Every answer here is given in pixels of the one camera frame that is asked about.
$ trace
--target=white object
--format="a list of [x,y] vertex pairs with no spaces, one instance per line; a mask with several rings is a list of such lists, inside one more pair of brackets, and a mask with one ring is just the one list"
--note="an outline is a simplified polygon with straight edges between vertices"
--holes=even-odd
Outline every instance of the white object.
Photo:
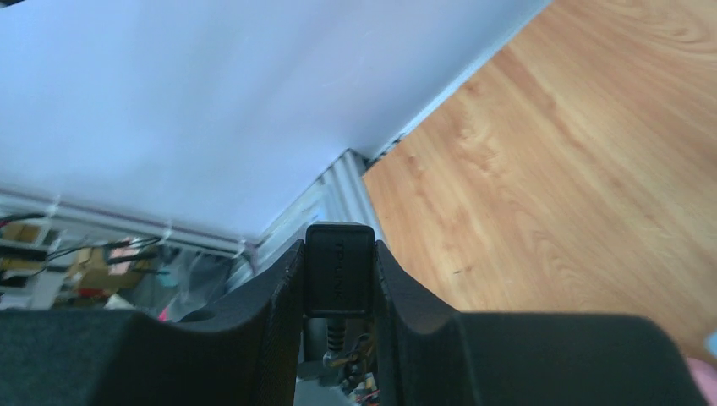
[[3,8],[0,194],[257,237],[344,150],[377,156],[412,129],[547,3]]

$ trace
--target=wooden tabletop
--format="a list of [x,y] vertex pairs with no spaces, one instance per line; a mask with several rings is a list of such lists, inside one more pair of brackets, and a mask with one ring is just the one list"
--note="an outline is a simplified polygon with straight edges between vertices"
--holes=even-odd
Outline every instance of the wooden tabletop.
[[717,330],[714,0],[556,0],[365,176],[391,250],[461,310]]

